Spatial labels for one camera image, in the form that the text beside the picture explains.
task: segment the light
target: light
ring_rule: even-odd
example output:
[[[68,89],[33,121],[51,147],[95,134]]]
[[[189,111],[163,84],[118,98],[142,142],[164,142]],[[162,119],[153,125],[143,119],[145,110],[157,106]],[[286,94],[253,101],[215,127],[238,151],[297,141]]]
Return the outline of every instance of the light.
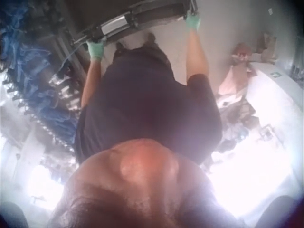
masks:
[[[234,156],[212,166],[208,176],[218,202],[238,218],[273,193],[290,171],[283,149],[269,142],[244,140],[236,146]]]
[[[51,179],[49,169],[36,166],[28,183],[29,196],[43,198],[37,206],[53,210],[60,201],[64,186]]]

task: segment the wall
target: wall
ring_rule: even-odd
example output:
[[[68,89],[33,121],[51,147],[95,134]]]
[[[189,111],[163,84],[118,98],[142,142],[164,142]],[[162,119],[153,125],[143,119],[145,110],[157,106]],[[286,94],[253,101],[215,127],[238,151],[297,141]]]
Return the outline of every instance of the wall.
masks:
[[[303,30],[303,16],[296,11],[292,1],[286,0],[253,0],[252,11],[258,20],[259,33],[268,32],[277,37],[275,53],[278,56],[276,65],[289,75],[295,49],[297,35]]]

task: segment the green glove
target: green glove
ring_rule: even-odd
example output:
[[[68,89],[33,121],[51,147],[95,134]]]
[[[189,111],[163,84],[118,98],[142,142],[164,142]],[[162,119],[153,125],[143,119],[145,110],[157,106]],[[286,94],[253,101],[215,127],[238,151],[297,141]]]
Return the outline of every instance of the green glove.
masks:
[[[100,43],[86,42],[91,59],[102,59],[104,55],[105,39]]]
[[[194,29],[195,31],[199,30],[200,27],[200,17],[198,14],[192,15],[189,11],[187,13],[186,19],[187,27],[189,30]]]

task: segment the black shirt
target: black shirt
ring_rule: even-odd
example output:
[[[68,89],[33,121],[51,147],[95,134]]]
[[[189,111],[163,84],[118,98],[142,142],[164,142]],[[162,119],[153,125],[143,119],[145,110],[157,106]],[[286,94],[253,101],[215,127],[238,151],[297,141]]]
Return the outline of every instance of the black shirt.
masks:
[[[197,164],[221,139],[219,111],[205,75],[187,85],[144,52],[129,52],[110,65],[82,110],[75,149],[79,163],[132,139],[154,139]]]

